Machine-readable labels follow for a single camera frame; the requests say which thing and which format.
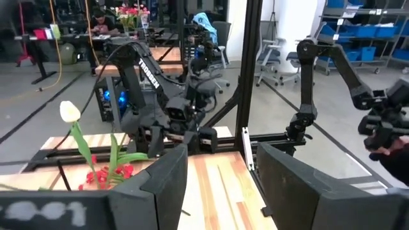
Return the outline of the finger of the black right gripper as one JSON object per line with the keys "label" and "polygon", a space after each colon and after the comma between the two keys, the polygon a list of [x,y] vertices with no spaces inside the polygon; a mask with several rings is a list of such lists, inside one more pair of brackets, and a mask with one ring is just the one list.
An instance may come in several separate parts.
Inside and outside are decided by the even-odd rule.
{"label": "finger of the black right gripper", "polygon": [[148,157],[159,157],[164,151],[164,135],[160,126],[152,126]]}
{"label": "finger of the black right gripper", "polygon": [[201,127],[199,129],[200,150],[215,153],[218,146],[217,131],[214,128]]}

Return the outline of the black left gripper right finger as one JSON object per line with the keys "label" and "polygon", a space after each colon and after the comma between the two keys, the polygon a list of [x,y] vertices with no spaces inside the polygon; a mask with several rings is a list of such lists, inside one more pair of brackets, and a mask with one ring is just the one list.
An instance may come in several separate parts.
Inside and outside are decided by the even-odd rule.
{"label": "black left gripper right finger", "polygon": [[396,195],[372,195],[267,144],[259,145],[256,155],[266,202],[278,229],[396,228]]}

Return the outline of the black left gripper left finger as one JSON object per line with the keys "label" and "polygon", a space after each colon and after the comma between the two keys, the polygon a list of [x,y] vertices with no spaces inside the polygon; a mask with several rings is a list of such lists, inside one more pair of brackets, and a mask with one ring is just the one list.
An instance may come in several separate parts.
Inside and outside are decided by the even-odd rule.
{"label": "black left gripper left finger", "polygon": [[179,144],[108,195],[115,230],[178,228],[187,186],[188,147]]}

